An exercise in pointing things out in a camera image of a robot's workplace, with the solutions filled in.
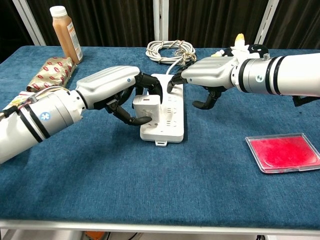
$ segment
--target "white power strip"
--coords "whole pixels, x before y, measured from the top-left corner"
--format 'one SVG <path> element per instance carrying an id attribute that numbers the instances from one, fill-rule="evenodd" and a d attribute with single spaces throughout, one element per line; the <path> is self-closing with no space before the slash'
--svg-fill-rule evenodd
<path id="1" fill-rule="evenodd" d="M 163 99 L 157 102 L 156 96 L 136 96 L 133 106 L 137 117 L 155 117 L 140 127 L 140 137 L 144 141 L 155 142 L 158 147 L 165 147 L 167 143 L 180 143 L 184 139 L 184 87 L 175 85 L 172 92 L 167 93 L 167 85 L 173 75 L 152 74 L 159 79 Z"/>

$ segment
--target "bottle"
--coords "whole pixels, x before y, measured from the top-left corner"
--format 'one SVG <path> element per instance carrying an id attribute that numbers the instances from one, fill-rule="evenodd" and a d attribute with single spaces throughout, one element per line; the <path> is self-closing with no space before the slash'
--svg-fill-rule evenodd
<path id="1" fill-rule="evenodd" d="M 50 8 L 53 18 L 52 25 L 65 57 L 71 57 L 75 64 L 83 59 L 83 53 L 77 38 L 72 19 L 68 16 L 64 6 L 53 6 Z"/>

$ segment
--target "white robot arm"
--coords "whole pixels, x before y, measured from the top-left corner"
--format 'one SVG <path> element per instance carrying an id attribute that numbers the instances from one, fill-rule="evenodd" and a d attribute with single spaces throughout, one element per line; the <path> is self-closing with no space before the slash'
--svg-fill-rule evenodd
<path id="1" fill-rule="evenodd" d="M 222 92 L 236 87 L 244 93 L 289 95 L 300 106 L 320 97 L 320 53 L 246 59 L 234 56 L 206 57 L 182 68 L 168 83 L 194 84 L 209 91 L 206 102 L 194 101 L 199 109 L 214 107 Z"/>
<path id="2" fill-rule="evenodd" d="M 163 97 L 159 80 L 135 66 L 109 67 L 76 85 L 72 91 L 57 86 L 46 88 L 21 106 L 0 112 L 0 164 L 78 122 L 86 109 L 105 108 L 128 125 L 150 122 L 151 117 L 132 117 L 121 107 L 134 87 L 136 94 L 148 88 L 149 94 L 160 95 L 161 100 Z"/>

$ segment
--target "red pad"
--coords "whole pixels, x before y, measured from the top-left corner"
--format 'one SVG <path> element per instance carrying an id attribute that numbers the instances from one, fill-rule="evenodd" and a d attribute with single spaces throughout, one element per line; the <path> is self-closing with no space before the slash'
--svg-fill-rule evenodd
<path id="1" fill-rule="evenodd" d="M 319 153 L 303 134 L 247 137 L 246 140 L 264 173 L 320 168 Z"/>

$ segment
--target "wrapped package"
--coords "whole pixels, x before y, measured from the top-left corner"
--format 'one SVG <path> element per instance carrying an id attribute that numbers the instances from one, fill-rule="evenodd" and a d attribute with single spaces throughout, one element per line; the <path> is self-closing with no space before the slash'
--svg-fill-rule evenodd
<path id="1" fill-rule="evenodd" d="M 65 87 L 77 65 L 71 57 L 51 57 L 26 87 L 28 92 L 39 92 L 51 86 Z"/>

